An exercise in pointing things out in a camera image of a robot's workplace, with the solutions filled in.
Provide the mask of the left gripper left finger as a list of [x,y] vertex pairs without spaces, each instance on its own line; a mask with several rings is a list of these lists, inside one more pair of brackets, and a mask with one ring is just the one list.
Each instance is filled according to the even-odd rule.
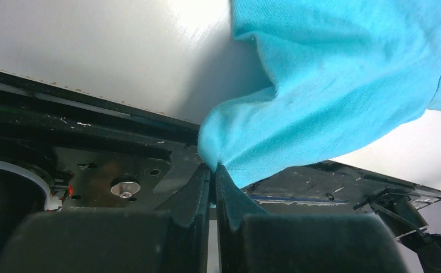
[[153,210],[72,208],[37,213],[14,231],[0,272],[206,272],[211,172]]

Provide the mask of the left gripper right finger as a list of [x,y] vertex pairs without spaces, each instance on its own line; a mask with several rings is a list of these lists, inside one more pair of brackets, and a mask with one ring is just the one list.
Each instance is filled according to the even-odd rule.
[[221,165],[215,187],[221,272],[406,272],[373,217],[269,213]]

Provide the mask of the turquoise t shirt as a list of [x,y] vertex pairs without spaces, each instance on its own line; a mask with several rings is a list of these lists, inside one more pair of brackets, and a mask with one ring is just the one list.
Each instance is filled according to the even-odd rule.
[[441,189],[441,1],[233,1],[271,81],[216,106],[199,154],[238,187],[328,159]]

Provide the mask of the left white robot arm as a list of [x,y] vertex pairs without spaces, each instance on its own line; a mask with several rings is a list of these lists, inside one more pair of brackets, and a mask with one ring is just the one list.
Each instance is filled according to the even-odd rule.
[[371,217],[270,214],[200,165],[153,211],[58,210],[40,177],[0,161],[0,272],[206,272],[216,204],[221,272],[405,272]]

